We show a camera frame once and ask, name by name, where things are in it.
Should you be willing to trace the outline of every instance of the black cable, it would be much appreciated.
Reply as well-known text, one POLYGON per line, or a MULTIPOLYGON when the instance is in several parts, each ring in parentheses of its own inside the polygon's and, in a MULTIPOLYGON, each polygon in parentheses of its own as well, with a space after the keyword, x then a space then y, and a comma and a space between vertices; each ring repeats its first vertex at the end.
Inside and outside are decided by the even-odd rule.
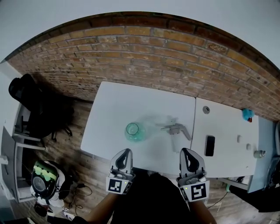
POLYGON ((217 201, 214 205, 216 205, 217 203, 219 203, 222 199, 224 199, 224 197, 228 194, 228 192, 219 200, 217 201))
POLYGON ((27 168, 27 166, 26 166, 22 161, 20 161, 20 159, 17 158, 17 160, 24 166, 24 168, 25 168, 30 174, 32 174, 32 171, 30 171, 30 170, 27 168))
POLYGON ((75 190, 74 190, 74 193, 73 193, 73 200, 72 200, 72 202, 71 202, 70 205, 69 205, 69 207, 71 208, 72 205, 73 205, 73 203, 74 203, 74 205, 75 205, 75 214, 76 214, 76 216, 78 216, 78 214, 77 214, 77 208, 78 208, 78 209, 83 209, 83 208, 84 208, 82 205, 77 205, 77 204, 76 204, 76 202, 75 202, 76 195, 80 195, 80 196, 83 196, 83 197, 88 197, 88 196, 92 195, 92 189, 91 189, 89 186, 86 186, 86 185, 85 185, 84 187, 89 188, 90 191, 91 191, 91 193, 88 194, 88 195, 78 194, 78 193, 76 193, 78 187, 76 187, 75 190))

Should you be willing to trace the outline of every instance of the smartphone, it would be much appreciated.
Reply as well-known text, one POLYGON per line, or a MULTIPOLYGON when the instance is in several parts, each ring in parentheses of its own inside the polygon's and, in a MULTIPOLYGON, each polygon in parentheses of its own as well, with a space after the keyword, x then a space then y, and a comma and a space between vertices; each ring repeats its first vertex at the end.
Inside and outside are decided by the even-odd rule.
POLYGON ((215 137, 212 135, 206 136, 205 156, 213 156, 215 148, 215 137))

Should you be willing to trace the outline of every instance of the white table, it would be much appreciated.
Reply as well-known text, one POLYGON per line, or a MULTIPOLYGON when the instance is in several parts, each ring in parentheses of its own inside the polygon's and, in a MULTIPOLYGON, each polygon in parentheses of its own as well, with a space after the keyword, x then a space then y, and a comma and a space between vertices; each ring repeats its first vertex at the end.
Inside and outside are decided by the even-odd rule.
MULTIPOLYGON (((186 126, 193 135, 195 98, 156 89, 102 82, 89 115, 81 149, 111 160, 125 148, 133 151, 133 166, 179 174, 179 153, 173 151, 172 137, 161 128, 170 119, 186 126), (145 125, 148 139, 133 143, 125 138, 131 122, 145 125)), ((189 148, 191 141, 180 133, 175 147, 189 148)))
POLYGON ((94 100, 81 149, 111 160, 119 151, 133 151, 133 166, 168 174, 179 174, 179 154, 172 150, 172 139, 160 128, 170 118, 185 125, 192 136, 175 136, 175 147, 192 149, 204 158, 207 177, 253 175, 258 148, 258 116, 249 123, 241 110, 200 98, 193 98, 144 87, 102 82, 94 100), (209 106, 204 114, 202 107, 209 106), (129 142, 124 135, 130 122, 142 122, 149 129, 149 139, 129 142), (206 157, 206 136, 215 136, 213 157, 206 157), (241 135, 243 142, 237 143, 241 135), (246 150, 250 143, 251 150, 246 150))
POLYGON ((191 150, 197 152, 205 162, 207 177, 239 177, 255 173, 257 159, 254 151, 259 144, 259 118, 252 123, 242 118, 242 111, 236 108, 196 98, 196 116, 191 150), (203 112, 208 106, 209 114, 203 112), (215 137, 212 157, 205 156, 206 136, 215 137))

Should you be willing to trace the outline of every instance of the wire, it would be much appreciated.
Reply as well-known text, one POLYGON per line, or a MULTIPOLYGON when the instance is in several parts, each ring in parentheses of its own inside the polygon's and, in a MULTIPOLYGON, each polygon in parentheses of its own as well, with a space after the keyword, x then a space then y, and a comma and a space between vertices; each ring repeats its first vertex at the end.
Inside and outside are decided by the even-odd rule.
POLYGON ((30 216, 31 205, 32 205, 32 204, 31 204, 31 202, 30 202, 30 207, 29 207, 29 210, 28 210, 28 217, 29 217, 29 218, 31 218, 31 216, 30 216))
POLYGON ((216 205, 217 203, 219 203, 222 199, 224 199, 224 197, 228 194, 228 192, 226 192, 226 194, 219 200, 217 201, 214 205, 216 205))
POLYGON ((75 205, 75 214, 76 214, 76 216, 78 216, 78 214, 77 214, 77 208, 78 208, 78 209, 83 209, 83 208, 84 208, 82 205, 77 205, 77 204, 76 204, 76 202, 75 202, 76 195, 80 195, 80 196, 83 196, 83 197, 88 197, 88 196, 92 195, 92 189, 91 189, 89 186, 86 186, 86 185, 85 185, 84 187, 89 188, 89 190, 91 191, 91 193, 88 194, 88 195, 78 194, 78 193, 76 193, 76 191, 77 191, 77 189, 78 189, 78 188, 76 187, 75 190, 74 190, 74 193, 73 193, 73 200, 72 200, 72 202, 71 202, 70 205, 69 205, 70 208, 72 207, 73 204, 75 205))
POLYGON ((25 167, 25 169, 27 169, 27 171, 28 171, 30 174, 32 174, 32 172, 27 168, 27 166, 26 166, 22 161, 20 161, 20 162, 21 162, 21 164, 25 167))

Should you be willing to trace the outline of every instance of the glass jar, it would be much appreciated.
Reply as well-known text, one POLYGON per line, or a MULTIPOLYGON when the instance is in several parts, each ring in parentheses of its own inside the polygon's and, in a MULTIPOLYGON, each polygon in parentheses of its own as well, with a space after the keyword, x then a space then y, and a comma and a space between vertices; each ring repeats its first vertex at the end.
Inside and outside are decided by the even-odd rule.
POLYGON ((140 142, 145 140, 146 131, 142 124, 138 122, 129 123, 125 129, 126 139, 131 142, 140 142))

